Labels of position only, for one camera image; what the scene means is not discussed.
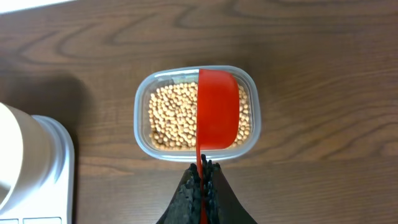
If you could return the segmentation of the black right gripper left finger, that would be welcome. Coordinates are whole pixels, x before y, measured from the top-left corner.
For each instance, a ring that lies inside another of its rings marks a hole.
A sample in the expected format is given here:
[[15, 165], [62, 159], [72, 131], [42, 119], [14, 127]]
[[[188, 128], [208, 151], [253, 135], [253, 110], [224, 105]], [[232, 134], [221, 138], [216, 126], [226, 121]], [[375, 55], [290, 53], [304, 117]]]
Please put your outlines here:
[[200, 177], [195, 164], [185, 170], [175, 193], [157, 224], [199, 224], [201, 212]]

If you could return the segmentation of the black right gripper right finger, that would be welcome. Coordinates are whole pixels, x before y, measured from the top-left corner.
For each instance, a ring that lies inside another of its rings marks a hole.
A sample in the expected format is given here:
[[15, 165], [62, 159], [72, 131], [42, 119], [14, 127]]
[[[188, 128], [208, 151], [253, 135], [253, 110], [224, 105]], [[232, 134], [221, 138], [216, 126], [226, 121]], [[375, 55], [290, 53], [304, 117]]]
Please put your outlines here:
[[203, 171], [204, 211], [206, 223], [257, 224], [257, 221], [240, 204], [221, 166], [201, 155]]

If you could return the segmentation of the red plastic measuring scoop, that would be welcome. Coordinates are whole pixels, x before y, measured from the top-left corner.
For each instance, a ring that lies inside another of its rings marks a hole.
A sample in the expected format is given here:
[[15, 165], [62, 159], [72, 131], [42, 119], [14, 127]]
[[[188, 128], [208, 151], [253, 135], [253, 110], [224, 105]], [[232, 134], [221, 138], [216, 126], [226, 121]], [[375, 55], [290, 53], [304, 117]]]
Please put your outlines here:
[[204, 211], [201, 152], [232, 145], [238, 132], [238, 84], [231, 73], [199, 69], [197, 93], [197, 169], [201, 178], [200, 224], [206, 223]]

